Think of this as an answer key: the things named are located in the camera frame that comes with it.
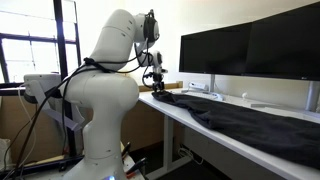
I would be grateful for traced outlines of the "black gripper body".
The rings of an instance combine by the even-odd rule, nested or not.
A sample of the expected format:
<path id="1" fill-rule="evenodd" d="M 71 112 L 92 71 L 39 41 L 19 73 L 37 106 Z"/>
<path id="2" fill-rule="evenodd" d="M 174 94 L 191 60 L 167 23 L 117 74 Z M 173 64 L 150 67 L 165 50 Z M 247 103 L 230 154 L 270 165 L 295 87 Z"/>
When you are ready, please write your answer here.
<path id="1" fill-rule="evenodd" d="M 153 86 L 155 88 L 163 88 L 164 87 L 163 74 L 162 73 L 154 73 L 153 74 Z"/>

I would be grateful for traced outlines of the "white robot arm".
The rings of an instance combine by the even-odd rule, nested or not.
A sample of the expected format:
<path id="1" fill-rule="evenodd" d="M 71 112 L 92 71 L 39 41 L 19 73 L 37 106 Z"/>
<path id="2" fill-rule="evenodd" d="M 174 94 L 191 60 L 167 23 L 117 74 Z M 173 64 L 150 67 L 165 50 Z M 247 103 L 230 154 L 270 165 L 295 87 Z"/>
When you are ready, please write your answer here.
<path id="1" fill-rule="evenodd" d="M 84 70 L 60 88 L 73 105 L 93 110 L 83 128 L 84 158 L 63 180 L 126 180 L 121 155 L 121 123 L 139 97 L 136 81 L 119 75 L 137 44 L 142 50 L 159 38 L 154 14 L 132 15 L 118 9 L 102 28 Z"/>

